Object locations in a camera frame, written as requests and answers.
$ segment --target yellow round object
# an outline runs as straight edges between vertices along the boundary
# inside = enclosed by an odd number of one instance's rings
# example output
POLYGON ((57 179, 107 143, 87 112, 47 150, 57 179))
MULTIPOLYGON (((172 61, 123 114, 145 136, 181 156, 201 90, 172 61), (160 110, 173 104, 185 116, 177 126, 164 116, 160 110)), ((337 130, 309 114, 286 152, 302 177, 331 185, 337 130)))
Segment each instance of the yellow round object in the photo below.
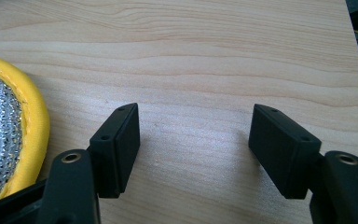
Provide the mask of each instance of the yellow round object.
POLYGON ((46 155, 49 117, 41 93, 21 70, 0 59, 0 80, 9 86, 21 107, 21 150, 13 175, 0 190, 0 199, 31 186, 46 155))

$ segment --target tabletop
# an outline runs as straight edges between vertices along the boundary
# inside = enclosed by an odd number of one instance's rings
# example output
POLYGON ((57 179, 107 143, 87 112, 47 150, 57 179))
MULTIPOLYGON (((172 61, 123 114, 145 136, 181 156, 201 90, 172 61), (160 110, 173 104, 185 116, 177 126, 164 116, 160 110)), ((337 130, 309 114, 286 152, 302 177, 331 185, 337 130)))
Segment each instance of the tabletop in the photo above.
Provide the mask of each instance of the tabletop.
POLYGON ((39 178, 138 103, 141 147, 103 223, 311 223, 248 148, 254 104, 358 156, 358 49, 345 0, 0 0, 0 58, 41 90, 39 178))

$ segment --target light wood surface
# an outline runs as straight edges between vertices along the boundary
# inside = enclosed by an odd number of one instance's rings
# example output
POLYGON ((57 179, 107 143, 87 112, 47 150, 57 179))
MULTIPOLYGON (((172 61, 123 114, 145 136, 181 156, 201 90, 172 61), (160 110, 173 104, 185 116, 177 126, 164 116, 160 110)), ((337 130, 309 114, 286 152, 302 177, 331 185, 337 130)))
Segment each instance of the light wood surface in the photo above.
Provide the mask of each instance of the light wood surface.
POLYGON ((47 102, 52 159, 137 102, 141 148, 103 223, 311 223, 248 148, 270 105, 358 155, 358 49, 344 0, 0 0, 0 58, 47 102))

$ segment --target black bracket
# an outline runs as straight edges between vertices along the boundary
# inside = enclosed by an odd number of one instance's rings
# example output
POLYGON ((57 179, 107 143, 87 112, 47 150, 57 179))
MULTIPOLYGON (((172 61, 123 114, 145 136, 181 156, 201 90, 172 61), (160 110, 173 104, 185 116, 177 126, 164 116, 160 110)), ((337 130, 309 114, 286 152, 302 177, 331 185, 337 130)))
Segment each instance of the black bracket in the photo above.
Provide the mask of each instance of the black bracket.
POLYGON ((249 148, 286 199, 313 192, 314 223, 358 223, 358 157, 341 152, 319 153, 322 142, 284 115, 255 105, 249 148))
POLYGON ((115 110, 89 148, 58 155, 48 179, 0 200, 0 223, 101 223, 98 196, 123 193, 140 146, 138 105, 115 110))

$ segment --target yellow border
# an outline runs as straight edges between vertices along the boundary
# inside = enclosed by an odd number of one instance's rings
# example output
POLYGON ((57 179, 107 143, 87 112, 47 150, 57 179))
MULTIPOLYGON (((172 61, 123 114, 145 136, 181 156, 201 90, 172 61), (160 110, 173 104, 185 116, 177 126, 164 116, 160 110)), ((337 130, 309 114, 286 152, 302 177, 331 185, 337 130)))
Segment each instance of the yellow border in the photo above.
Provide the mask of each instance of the yellow border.
POLYGON ((48 111, 37 87, 22 71, 0 59, 0 79, 21 105, 22 144, 13 176, 0 192, 0 199, 32 185, 45 159, 49 135, 48 111))

